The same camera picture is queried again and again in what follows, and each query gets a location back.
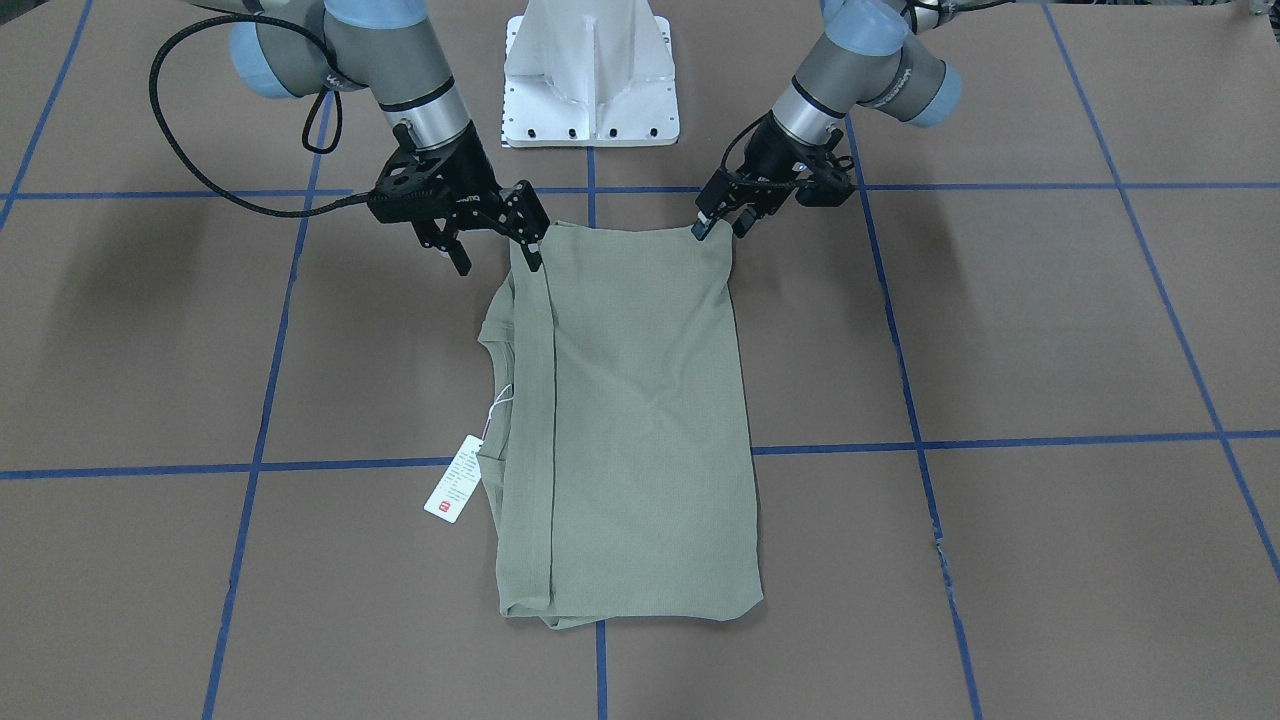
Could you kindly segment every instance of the blue tape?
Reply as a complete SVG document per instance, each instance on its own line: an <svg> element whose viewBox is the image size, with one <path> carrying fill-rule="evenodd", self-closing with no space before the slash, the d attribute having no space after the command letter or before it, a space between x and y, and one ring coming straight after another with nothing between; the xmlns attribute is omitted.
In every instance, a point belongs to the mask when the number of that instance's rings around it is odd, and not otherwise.
<svg viewBox="0 0 1280 720"><path fill-rule="evenodd" d="M324 138L329 128L329 111L333 97L326 97L324 113L320 118L320 138ZM315 187L320 178L321 155L311 160L311 177L307 181L307 195L302 202L303 210L310 210L315 200ZM253 470L248 475L244 487L244 505L241 509L239 529L236 534L236 552L232 556L230 577L228 578L227 597L223 600L223 616L218 628L218 642L214 647L214 661L209 669L209 687L205 691L205 710L202 720L212 720L214 706L218 702L218 685L221 682L223 660L227 655L227 639L230 634L232 615L236 612L236 592L239 587L241 568L244 562L244 547L248 543L250 520L253 516L253 501L257 497L257 479L262 455L266 451L266 436L271 425L271 409L275 404L275 387L280 378L280 361L284 357L284 340L289 331L289 306L293 301L293 287L298 281L298 263L302 259L302 249L306 245L307 225L310 218L298 222L298 234L293 243L293 261L289 264L289 279L284 286L284 305L280 307L280 324L275 333L275 350L271 354L271 370L266 378L266 395L262 398L262 419L257 429L257 441L253 443Z"/></svg>
<svg viewBox="0 0 1280 720"><path fill-rule="evenodd" d="M1280 438L1280 430L1228 430L1226 437L1231 439Z"/></svg>
<svg viewBox="0 0 1280 720"><path fill-rule="evenodd" d="M1119 436L1066 436L989 439L925 441L925 450L979 450L992 447L1070 447L1082 445L1143 445L1156 442L1216 441L1217 433L1151 433Z"/></svg>
<svg viewBox="0 0 1280 720"><path fill-rule="evenodd" d="M933 192L945 190L1115 190L1110 182L941 182L868 184L869 192Z"/></svg>
<svg viewBox="0 0 1280 720"><path fill-rule="evenodd" d="M1050 12L1048 5L1042 5L1041 9L1044 12L1044 19L1048 22L1050 31L1053 33L1053 40L1057 42L1057 50L1062 55L1062 61L1066 64L1068 74L1071 76L1071 83L1075 86L1075 92L1080 99L1080 104L1084 105L1084 114L1088 115L1089 124L1093 127L1093 135L1097 137L1098 147L1102 150L1102 156L1107 161L1107 168L1111 169L1111 178L1115 181L1116 191L1120 192L1120 200L1124 201L1124 209L1129 215L1129 223L1133 225L1133 232L1138 237L1138 245L1142 247L1142 255L1147 261L1147 269L1151 272L1151 279L1156 283L1156 291L1160 293L1160 301L1165 305L1165 313L1169 315L1169 322L1174 327L1174 334L1178 336L1178 343L1183 348L1187 365L1190 368L1192 377L1196 379L1196 387L1199 389L1201 400L1203 400L1204 409L1208 411L1210 420L1213 423L1213 429L1216 430L1219 442L1222 446L1222 454L1226 456L1226 462L1231 468L1231 475L1234 475L1235 484L1240 491L1240 496L1244 498L1244 505L1248 507L1249 516L1253 519L1253 528L1257 530L1258 539L1262 542L1267 559L1271 561L1271 570L1275 573L1276 580L1280 580L1280 556L1276 555L1275 544L1271 542L1271 536L1267 533L1266 524L1262 521L1262 514L1258 512L1258 506L1253 500L1253 492L1249 489L1249 483L1244 479L1244 473L1240 470L1240 464L1236 461L1235 451L1231 450L1230 437L1222 427L1222 419L1219 416L1217 407L1213 405L1213 398L1210 396L1208 384L1204 382L1199 364L1196 361L1196 355L1192 352L1190 342L1187 340L1187 333L1183 331L1183 323L1178 319L1178 313L1174 310L1172 299L1169 296L1165 281L1160 275L1160 269L1156 266L1156 256L1152 254L1151 245L1147 242L1147 233L1143 232L1142 223L1138 222L1138 213L1133 209L1133 202L1129 200L1129 191L1120 179L1120 170L1116 167L1115 158L1111 155L1111 149L1107 146L1107 140L1102 135L1102 126L1098 124L1098 118L1093 113L1093 105L1089 104L1089 99L1084 94L1084 85L1080 82L1079 73L1075 72L1075 63L1071 61L1071 54L1066 49L1066 41L1062 40L1062 33L1059 32L1057 23L1053 22L1053 13Z"/></svg>
<svg viewBox="0 0 1280 720"><path fill-rule="evenodd" d="M294 473L298 470L367 470L374 468L436 468L448 465L453 457L389 457L370 460L301 460L262 462L264 473Z"/></svg>
<svg viewBox="0 0 1280 720"><path fill-rule="evenodd" d="M306 190L232 190L241 197L306 197ZM315 197L346 196L353 191L316 190ZM19 192L18 200L172 200L184 197L220 197L211 190L124 190L119 192Z"/></svg>
<svg viewBox="0 0 1280 720"><path fill-rule="evenodd" d="M595 149L586 149L586 227L595 227Z"/></svg>
<svg viewBox="0 0 1280 720"><path fill-rule="evenodd" d="M893 342L893 352L897 355L897 369L902 379L902 400L906 404L906 418L911 425L911 439L915 450L915 462L920 470L920 482L924 486L924 498L929 507L929 520L933 523L933 547L938 553L938 565L942 570L942 585L946 589L947 606L951 609L951 625L956 635L956 647L960 651L960 665L964 669L965 687L969 691L969 708L974 720L982 720L982 698L978 693L978 680L973 671L973 659L969 655L969 637L960 618L960 607L955 596L955 582L951 577L951 565L942 551L942 518L938 514L938 503L933 495L933 478L929 473L929 459L925 456L924 441L920 434L920 420L915 411L915 400L911 395L911 379L906 372L906 356L902 354L902 340L897 332L897 319L893 315L893 296L890 292L888 277L884 274L884 259L881 254L879 237L876 232L876 218L872 215L870 195L867 192L865 178L863 177L863 161L858 152L858 138L854 135L854 123L845 115L845 132L849 138L849 150L854 159L854 172L858 178L858 193L863 204L863 219L867 223L867 234L872 245L872 259L876 264L876 279L881 286L881 296L884 300L884 319L888 323L890 340Z"/></svg>
<svg viewBox="0 0 1280 720"><path fill-rule="evenodd" d="M1280 182L1121 182L1125 190L1276 190Z"/></svg>
<svg viewBox="0 0 1280 720"><path fill-rule="evenodd" d="M645 193L645 192L669 192L669 193L690 193L701 192L703 188L694 184L634 184L634 186L614 186L614 187L596 187L595 192L603 195L611 193Z"/></svg>
<svg viewBox="0 0 1280 720"><path fill-rule="evenodd" d="M855 452L904 452L915 450L914 442L855 442L841 445L767 445L753 447L751 455L827 455Z"/></svg>
<svg viewBox="0 0 1280 720"><path fill-rule="evenodd" d="M163 475L212 475L247 473L248 462L220 465L141 465L133 468L60 468L50 470L0 470L0 480L59 480L70 478L136 478Z"/></svg>
<svg viewBox="0 0 1280 720"><path fill-rule="evenodd" d="M79 49L79 38L84 33L84 24L88 22L88 12L93 8L93 0L84 0L84 8L81 10L81 17L76 22L76 32L72 33L72 42L67 46L67 55L63 58L63 65L58 69L58 77L54 79L54 87L49 91L49 99L45 100L45 108L40 111L40 119L36 120L36 129L31 133L31 140L27 141L27 150L22 154L22 163L18 164L18 174L13 177L13 184L9 186L9 192L5 193L4 206L0 208L0 229L4 229L6 222L9 222L9 213L13 210L13 204L18 199L18 188L22 187L22 179L27 177L27 169L31 167L31 159L36 155L36 146L40 143L40 136L45 132L45 124L49 123L49 114L54 111L54 102L58 100L58 94L63 90L63 82L67 81L67 73L70 72L72 60L76 58L76 50Z"/></svg>
<svg viewBox="0 0 1280 720"><path fill-rule="evenodd" d="M595 717L609 720L609 667L608 647L604 638L604 620L595 621Z"/></svg>
<svg viewBox="0 0 1280 720"><path fill-rule="evenodd" d="M539 187L538 195L586 195L585 187Z"/></svg>

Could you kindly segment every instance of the white metal mount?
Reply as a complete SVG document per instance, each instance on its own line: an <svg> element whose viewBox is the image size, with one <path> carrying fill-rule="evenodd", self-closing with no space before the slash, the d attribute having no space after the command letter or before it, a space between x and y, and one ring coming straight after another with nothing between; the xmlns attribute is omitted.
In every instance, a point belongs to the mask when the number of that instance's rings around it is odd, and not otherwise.
<svg viewBox="0 0 1280 720"><path fill-rule="evenodd" d="M530 0L507 23L502 142L671 145L680 137L671 23L648 0Z"/></svg>

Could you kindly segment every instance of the folded garment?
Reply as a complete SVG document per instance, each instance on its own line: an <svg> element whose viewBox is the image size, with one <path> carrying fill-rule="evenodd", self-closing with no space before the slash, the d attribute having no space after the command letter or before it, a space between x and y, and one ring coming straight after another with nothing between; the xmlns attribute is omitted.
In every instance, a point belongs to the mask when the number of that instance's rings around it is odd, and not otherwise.
<svg viewBox="0 0 1280 720"><path fill-rule="evenodd" d="M479 454L500 612L739 618L763 596L728 224L557 223L536 273L512 250L480 332L512 397Z"/></svg>

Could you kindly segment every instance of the price tag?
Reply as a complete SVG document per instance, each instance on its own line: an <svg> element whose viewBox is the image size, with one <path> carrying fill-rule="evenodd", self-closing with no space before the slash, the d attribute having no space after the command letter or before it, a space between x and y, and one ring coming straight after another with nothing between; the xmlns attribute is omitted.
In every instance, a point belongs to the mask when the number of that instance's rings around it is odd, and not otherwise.
<svg viewBox="0 0 1280 720"><path fill-rule="evenodd" d="M453 456L449 468L444 470L440 484L435 486L431 497L426 498L422 510L449 523L458 519L458 512L462 512L467 500L471 500L471 493L480 484L480 464L476 461L476 452L481 445L484 441L475 436L467 436L467 439L462 441L462 447Z"/></svg>

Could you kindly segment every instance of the brown floor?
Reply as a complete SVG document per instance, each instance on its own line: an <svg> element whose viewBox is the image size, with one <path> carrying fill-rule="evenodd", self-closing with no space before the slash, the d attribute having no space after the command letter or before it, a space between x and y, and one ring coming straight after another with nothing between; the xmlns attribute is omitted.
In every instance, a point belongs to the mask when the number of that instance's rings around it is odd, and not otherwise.
<svg viewBox="0 0 1280 720"><path fill-rule="evenodd" d="M690 223L820 32L809 3L658 0L678 145L504 150L524 5L431 12L499 179L613 228ZM925 36L956 115L858 110L865 192L739 242L767 601L566 633L498 615L483 500L421 510L492 400L502 245L458 278L361 209L204 192L145 78L205 15L0 28L0 717L1280 716L1280 53L1243 4ZM352 96L312 165L305 104L243 90L223 31L161 92L265 204L392 149Z"/></svg>

